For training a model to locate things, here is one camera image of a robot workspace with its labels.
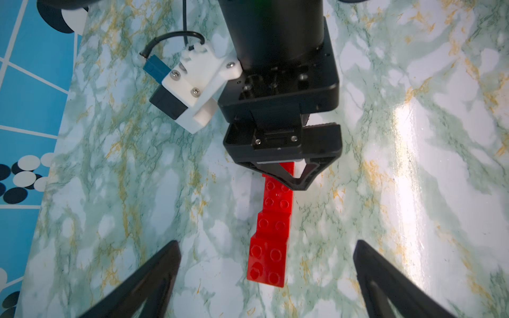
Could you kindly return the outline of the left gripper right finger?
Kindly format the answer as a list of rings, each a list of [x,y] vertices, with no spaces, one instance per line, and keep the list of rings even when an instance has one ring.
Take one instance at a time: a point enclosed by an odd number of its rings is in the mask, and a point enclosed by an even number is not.
[[[369,317],[453,317],[367,242],[356,243],[353,261]]]

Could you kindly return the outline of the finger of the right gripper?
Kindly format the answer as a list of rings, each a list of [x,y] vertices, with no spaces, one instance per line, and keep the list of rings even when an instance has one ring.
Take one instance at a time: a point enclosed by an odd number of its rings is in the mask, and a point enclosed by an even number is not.
[[[262,170],[260,169],[261,164],[268,164],[268,163],[274,163],[274,162],[275,163],[294,162],[292,159],[272,159],[272,160],[262,160],[261,162],[257,162],[257,161],[245,161],[244,159],[236,160],[234,158],[233,158],[233,161],[234,161],[234,163],[236,163],[244,168],[248,168],[248,169],[250,169],[254,172],[258,172],[260,174],[263,174]]]
[[[312,182],[321,174],[327,167],[338,159],[337,156],[322,157],[322,158],[305,158],[306,163],[304,170],[299,178],[295,178],[293,190],[307,190]]]

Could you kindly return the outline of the red long lego brick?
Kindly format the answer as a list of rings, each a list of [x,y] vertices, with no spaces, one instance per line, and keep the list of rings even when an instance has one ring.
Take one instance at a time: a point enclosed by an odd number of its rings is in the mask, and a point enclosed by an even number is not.
[[[287,246],[285,240],[253,235],[249,247],[247,279],[283,288]]]

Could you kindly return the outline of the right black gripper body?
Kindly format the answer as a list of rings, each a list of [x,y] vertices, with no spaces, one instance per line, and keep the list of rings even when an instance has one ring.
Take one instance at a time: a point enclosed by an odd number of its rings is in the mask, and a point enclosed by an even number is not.
[[[230,124],[223,145],[234,162],[289,162],[341,154],[338,124],[304,122],[307,115],[339,105],[339,75],[327,26],[323,35],[323,45],[309,61],[262,74],[244,72],[227,83],[219,105]]]

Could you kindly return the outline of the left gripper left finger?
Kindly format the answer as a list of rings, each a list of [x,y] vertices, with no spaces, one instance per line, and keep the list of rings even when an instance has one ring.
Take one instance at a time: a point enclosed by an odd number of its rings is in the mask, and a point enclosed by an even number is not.
[[[164,317],[181,262],[178,241],[171,241],[82,317]]]

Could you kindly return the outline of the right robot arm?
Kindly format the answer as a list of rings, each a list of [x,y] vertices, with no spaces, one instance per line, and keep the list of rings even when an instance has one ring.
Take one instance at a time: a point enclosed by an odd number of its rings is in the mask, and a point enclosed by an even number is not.
[[[342,154],[341,127],[309,125],[339,104],[339,75],[322,1],[221,1],[242,73],[218,104],[233,161],[294,191]]]

